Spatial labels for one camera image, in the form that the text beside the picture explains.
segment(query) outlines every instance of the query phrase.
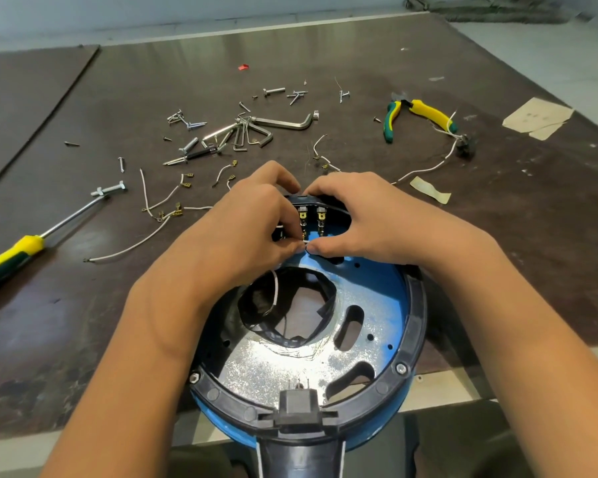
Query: screwdriver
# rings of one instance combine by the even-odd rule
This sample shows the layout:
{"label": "screwdriver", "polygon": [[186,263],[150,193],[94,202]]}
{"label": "screwdriver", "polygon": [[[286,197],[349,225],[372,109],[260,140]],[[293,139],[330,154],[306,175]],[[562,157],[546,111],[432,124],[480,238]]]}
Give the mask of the screwdriver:
{"label": "screwdriver", "polygon": [[57,225],[49,228],[40,235],[26,235],[10,249],[0,254],[0,284],[9,278],[25,261],[30,259],[33,255],[39,253],[45,248],[45,238],[51,233],[59,230],[76,216],[79,216],[91,206],[94,206],[104,198],[108,198],[108,194],[98,196],[96,199],[90,201],[84,207],[78,209],[72,215],[64,218]]}
{"label": "screwdriver", "polygon": [[197,159],[198,157],[206,156],[206,154],[215,154],[217,152],[217,147],[215,144],[209,145],[207,148],[204,148],[197,152],[188,152],[182,157],[178,157],[177,159],[166,161],[162,166],[172,166],[174,164],[179,164],[180,162],[188,162],[192,159]]}

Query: wooden table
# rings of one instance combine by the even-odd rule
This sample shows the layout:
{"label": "wooden table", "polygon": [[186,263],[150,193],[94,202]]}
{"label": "wooden table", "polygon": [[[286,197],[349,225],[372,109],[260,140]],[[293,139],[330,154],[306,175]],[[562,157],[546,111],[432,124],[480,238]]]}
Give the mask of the wooden table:
{"label": "wooden table", "polygon": [[[250,69],[239,71],[242,63]],[[342,104],[335,77],[351,92]],[[283,86],[309,93],[292,106],[283,95],[262,97],[263,87]],[[314,110],[321,117],[306,131],[273,129],[274,140],[264,148],[189,164],[192,188],[178,189],[166,208],[174,209],[175,201],[217,202],[226,187],[210,185],[233,159],[239,160],[233,171],[238,178],[273,159],[305,186],[323,173],[311,154],[325,133],[319,153],[333,164],[394,180],[431,167],[451,143],[409,113],[396,123],[395,143],[384,142],[372,119],[383,119],[390,94],[403,90],[445,112],[456,110],[460,130],[478,141],[472,162],[452,159],[425,176],[452,193],[445,209],[492,233],[585,342],[598,347],[598,127],[574,113],[547,141],[503,128],[502,119],[531,97],[556,100],[440,18],[395,16],[110,46],[0,179],[0,251],[72,213],[98,186],[123,179],[129,188],[53,235],[49,250],[0,290],[0,439],[49,433],[44,436],[53,440],[106,348],[128,289],[201,216],[192,211],[174,218],[114,261],[83,263],[156,228],[141,211],[140,168],[150,201],[161,200],[182,172],[161,163],[176,157],[193,135],[231,123],[243,101],[254,115],[271,119],[302,121]],[[207,121],[207,129],[169,127],[167,116],[179,108],[187,120]],[[65,147],[65,140],[81,146]],[[123,175],[120,156],[126,159]],[[407,184],[400,187],[425,198]],[[464,368],[474,377],[475,356],[446,297],[431,283],[427,290],[431,324],[418,372],[428,375],[404,406],[412,399],[421,400],[410,405],[414,409],[426,399],[438,405],[489,397],[481,380],[460,376]],[[443,384],[446,378],[462,386],[458,394],[449,381]],[[417,386],[434,379],[446,387],[417,398]]]}

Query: insulated wire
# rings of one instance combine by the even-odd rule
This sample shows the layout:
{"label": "insulated wire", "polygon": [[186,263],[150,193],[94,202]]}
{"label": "insulated wire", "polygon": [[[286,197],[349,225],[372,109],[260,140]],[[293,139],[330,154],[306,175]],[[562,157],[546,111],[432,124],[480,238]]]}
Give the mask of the insulated wire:
{"label": "insulated wire", "polygon": [[219,183],[219,178],[221,177],[221,173],[224,172],[224,169],[228,169],[228,168],[231,168],[231,167],[232,167],[232,164],[228,164],[227,166],[224,166],[223,168],[221,168],[219,170],[219,174],[217,175],[217,179],[215,180],[215,184],[213,184],[213,187],[217,186],[217,184]]}
{"label": "insulated wire", "polygon": [[[175,186],[175,188],[171,191],[171,193],[164,200],[160,201],[157,204],[154,204],[153,206],[149,206],[149,197],[147,196],[147,192],[146,192],[146,180],[144,179],[144,171],[142,171],[142,168],[140,168],[140,175],[142,176],[142,188],[144,189],[144,203],[146,204],[144,206],[144,209],[146,209],[146,211],[149,213],[149,215],[152,218],[156,219],[157,221],[163,221],[162,218],[158,218],[158,217],[154,216],[153,213],[151,213],[150,211],[154,208],[157,208],[160,204],[164,204],[166,201],[171,199],[171,196],[173,195],[173,193],[175,193],[175,191],[177,190],[179,185]],[[180,184],[181,183],[183,183],[183,174],[182,174],[182,179],[180,180]]]}
{"label": "insulated wire", "polygon": [[144,242],[145,242],[145,241],[147,241],[147,240],[150,240],[150,239],[151,239],[153,236],[155,236],[155,235],[157,234],[157,232],[158,232],[159,230],[161,230],[161,229],[162,229],[162,228],[163,228],[163,227],[166,225],[166,223],[168,223],[168,220],[169,220],[169,219],[171,219],[171,216],[170,216],[170,214],[169,214],[169,215],[167,215],[167,216],[164,218],[164,220],[162,221],[162,224],[161,224],[159,227],[157,227],[157,229],[156,229],[154,232],[152,232],[151,234],[149,234],[149,235],[148,235],[146,238],[144,238],[142,241],[139,241],[139,242],[135,243],[134,245],[132,245],[132,246],[128,247],[128,248],[127,248],[127,249],[125,249],[125,250],[122,250],[121,252],[117,252],[117,253],[114,253],[114,254],[112,254],[112,255],[106,255],[106,256],[103,256],[103,257],[97,257],[97,258],[86,258],[86,259],[84,259],[84,261],[85,261],[85,262],[93,262],[93,261],[106,260],[106,259],[113,258],[113,257],[119,256],[119,255],[123,255],[123,254],[125,254],[126,252],[130,252],[132,249],[139,247],[139,246],[140,246],[142,243],[144,243]]}
{"label": "insulated wire", "polygon": [[433,168],[429,168],[429,169],[418,169],[417,171],[410,171],[409,173],[407,173],[405,176],[402,176],[401,178],[399,178],[398,180],[394,181],[393,183],[391,183],[392,185],[398,184],[401,181],[403,181],[405,178],[408,178],[409,176],[412,175],[417,175],[417,174],[422,174],[422,173],[429,173],[431,171],[434,171],[435,169],[440,168],[443,163],[445,163],[445,161],[448,160],[448,158],[452,155],[452,153],[454,152],[454,149],[456,148],[456,144],[460,141],[460,136],[457,136],[456,134],[452,134],[449,131],[449,121],[452,120],[452,118],[455,116],[456,111],[454,111],[452,113],[452,115],[449,117],[448,122],[447,122],[447,126],[446,126],[446,130],[441,130],[441,129],[437,129],[436,127],[434,127],[434,125],[432,124],[432,128],[437,131],[437,132],[442,132],[443,134],[446,134],[448,136],[452,136],[454,137],[454,144],[452,144],[452,148],[449,150],[449,153],[447,154],[447,156],[445,156],[441,162],[439,162],[436,166],[434,166]]}
{"label": "insulated wire", "polygon": [[277,277],[277,272],[275,272],[274,270],[271,270],[272,272],[272,276],[275,279],[275,296],[272,299],[272,305],[271,307],[264,312],[263,317],[265,317],[266,315],[268,315],[269,313],[272,312],[272,309],[274,309],[277,306],[277,298],[279,297],[279,278]]}
{"label": "insulated wire", "polygon": [[328,163],[328,166],[331,167],[332,169],[334,169],[335,171],[341,172],[341,169],[337,168],[336,166],[334,166],[330,160],[325,157],[325,156],[320,156],[319,153],[317,152],[317,144],[319,144],[319,141],[322,140],[324,137],[326,137],[327,134],[324,134],[323,136],[321,136],[317,142],[315,142],[315,144],[312,146],[312,150],[314,151],[314,158],[319,160],[319,159],[323,159],[325,162]]}
{"label": "insulated wire", "polygon": [[[192,207],[190,207],[190,208],[183,208],[183,209],[212,209],[212,208],[213,208],[212,206],[202,206],[201,208],[192,208]],[[135,243],[134,245],[131,245],[130,247],[128,247],[125,250],[122,250],[121,252],[117,252],[117,253],[114,253],[112,255],[106,255],[106,256],[103,256],[103,257],[87,258],[84,261],[85,262],[92,262],[92,261],[106,260],[106,259],[113,258],[113,257],[119,256],[119,255],[123,255],[126,252],[130,252],[132,249],[139,247],[142,243],[145,243],[146,241],[148,241],[151,238],[153,238],[153,236],[155,236],[157,234],[157,232],[164,227],[164,225],[171,218],[171,216],[173,216],[173,213],[175,213],[175,211],[171,211],[170,213],[168,213],[167,215],[165,215],[164,219],[162,220],[162,224],[154,232],[152,232],[146,238],[144,238],[142,241],[140,241],[138,243]]]}

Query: paper piece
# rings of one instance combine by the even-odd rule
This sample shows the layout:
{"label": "paper piece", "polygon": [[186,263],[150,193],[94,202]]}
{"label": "paper piece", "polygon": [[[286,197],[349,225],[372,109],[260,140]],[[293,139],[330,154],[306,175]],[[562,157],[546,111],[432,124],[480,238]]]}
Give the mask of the paper piece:
{"label": "paper piece", "polygon": [[413,180],[410,181],[410,186],[412,186],[417,191],[422,192],[423,194],[431,196],[441,204],[447,204],[449,201],[449,197],[452,196],[452,193],[439,193],[436,190],[436,188],[434,188],[434,186],[432,186],[427,181],[423,181],[418,176],[416,176]]}
{"label": "paper piece", "polygon": [[569,120],[573,113],[574,109],[533,97],[508,115],[502,125],[544,141]]}

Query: hand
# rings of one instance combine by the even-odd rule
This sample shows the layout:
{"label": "hand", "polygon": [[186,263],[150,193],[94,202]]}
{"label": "hand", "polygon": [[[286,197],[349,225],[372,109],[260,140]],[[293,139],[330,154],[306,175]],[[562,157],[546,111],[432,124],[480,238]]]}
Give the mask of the hand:
{"label": "hand", "polygon": [[484,234],[374,173],[330,173],[317,178],[304,194],[335,196],[352,216],[348,231],[308,243],[308,253],[328,258],[360,256],[433,270],[462,240]]}
{"label": "hand", "polygon": [[[184,231],[147,272],[153,282],[186,299],[213,305],[225,292],[254,281],[305,249],[299,215],[275,185],[296,193],[300,185],[270,161],[239,181],[196,224]],[[273,242],[281,223],[287,237]]]}

